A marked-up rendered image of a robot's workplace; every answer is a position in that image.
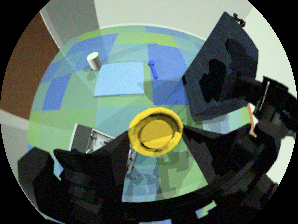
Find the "white cylinder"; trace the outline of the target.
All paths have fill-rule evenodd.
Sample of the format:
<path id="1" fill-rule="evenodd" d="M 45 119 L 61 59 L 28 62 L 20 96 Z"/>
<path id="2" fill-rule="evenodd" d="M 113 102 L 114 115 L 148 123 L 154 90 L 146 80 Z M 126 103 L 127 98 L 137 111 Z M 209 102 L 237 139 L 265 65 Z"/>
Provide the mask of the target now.
<path id="1" fill-rule="evenodd" d="M 100 55 L 98 55 L 98 52 L 92 52 L 88 57 L 86 57 L 86 60 L 88 60 L 88 63 L 92 69 L 98 69 L 101 67 L 101 59 Z"/>

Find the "yellow plate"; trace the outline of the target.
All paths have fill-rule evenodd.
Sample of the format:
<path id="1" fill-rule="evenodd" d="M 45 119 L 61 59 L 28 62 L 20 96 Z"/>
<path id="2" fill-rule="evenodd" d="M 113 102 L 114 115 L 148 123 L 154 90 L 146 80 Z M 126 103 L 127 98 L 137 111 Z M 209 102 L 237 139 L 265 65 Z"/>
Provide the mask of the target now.
<path id="1" fill-rule="evenodd" d="M 184 125 L 180 120 L 168 108 L 145 109 L 130 121 L 129 144 L 142 156 L 172 152 L 184 136 Z"/>

